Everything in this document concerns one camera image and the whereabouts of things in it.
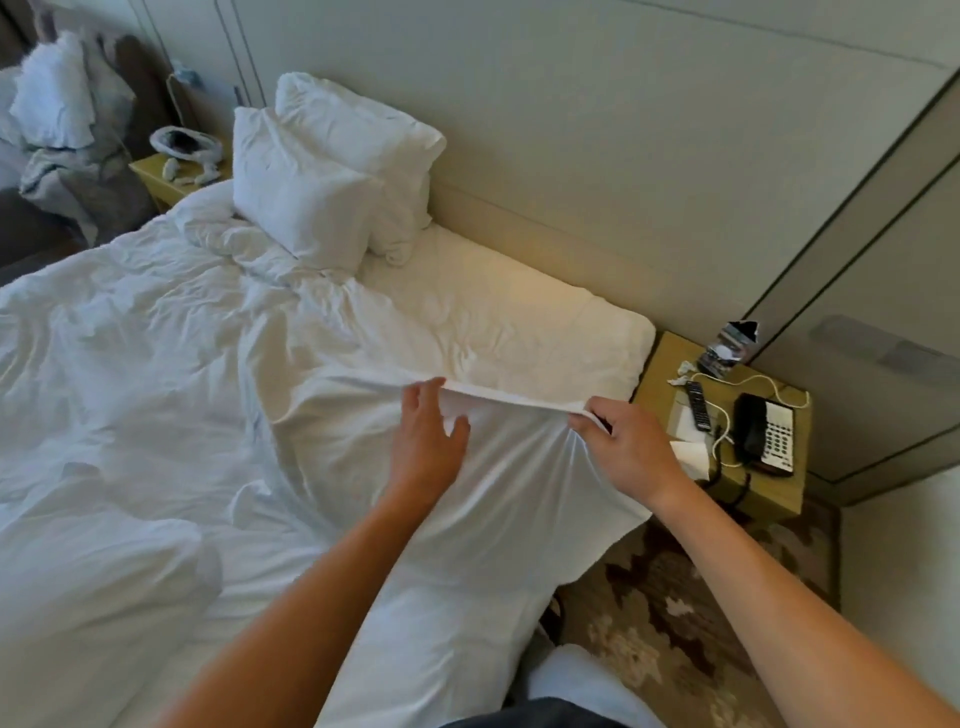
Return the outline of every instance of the forearm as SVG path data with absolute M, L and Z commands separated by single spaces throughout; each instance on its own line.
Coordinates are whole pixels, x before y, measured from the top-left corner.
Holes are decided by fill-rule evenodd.
M 309 728 L 428 510 L 389 496 L 206 669 L 160 728 Z
M 664 493 L 655 513 L 703 575 L 791 728 L 960 723 L 698 487 L 678 482 Z

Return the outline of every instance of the person's right arm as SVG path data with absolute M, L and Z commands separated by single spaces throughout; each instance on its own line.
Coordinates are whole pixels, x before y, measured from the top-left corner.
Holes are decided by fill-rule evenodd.
M 670 529 L 703 575 L 790 728 L 960 726 L 960 714 L 778 564 L 681 470 L 657 419 L 595 397 L 612 426 L 570 426 L 622 493 Z

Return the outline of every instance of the person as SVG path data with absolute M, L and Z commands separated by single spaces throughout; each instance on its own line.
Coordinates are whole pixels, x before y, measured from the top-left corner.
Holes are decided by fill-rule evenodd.
M 445 433 L 443 384 L 435 378 L 404 389 L 383 497 L 213 660 L 159 728 L 314 725 L 391 568 L 460 471 L 470 427 L 461 417 Z M 570 416 L 570 426 L 613 485 L 652 511 L 684 547 L 787 725 L 960 726 L 960 714 L 804 587 L 684 474 L 651 414 L 596 397 L 587 407 L 611 432 L 578 415 Z M 660 725 L 639 698 L 573 647 L 534 657 L 537 664 L 525 673 L 521 667 L 517 682 L 539 699 L 456 725 Z M 529 662 L 530 651 L 521 662 Z

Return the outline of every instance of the hand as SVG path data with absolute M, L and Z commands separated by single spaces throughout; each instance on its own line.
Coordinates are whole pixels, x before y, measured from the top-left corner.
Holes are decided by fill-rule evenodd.
M 387 493 L 423 509 L 424 517 L 456 480 L 470 436 L 470 423 L 463 415 L 449 437 L 444 431 L 439 395 L 445 381 L 438 376 L 404 388 L 403 414 L 390 458 Z
M 650 412 L 605 397 L 591 397 L 587 410 L 609 423 L 612 433 L 607 434 L 583 415 L 570 415 L 570 427 L 584 438 L 600 469 L 620 493 L 656 513 L 664 494 L 680 483 L 693 484 L 673 454 L 666 432 Z

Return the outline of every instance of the black telephone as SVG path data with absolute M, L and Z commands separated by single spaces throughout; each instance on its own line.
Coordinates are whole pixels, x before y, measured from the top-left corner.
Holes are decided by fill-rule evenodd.
M 733 449 L 744 465 L 770 475 L 793 474 L 793 409 L 757 395 L 733 404 Z

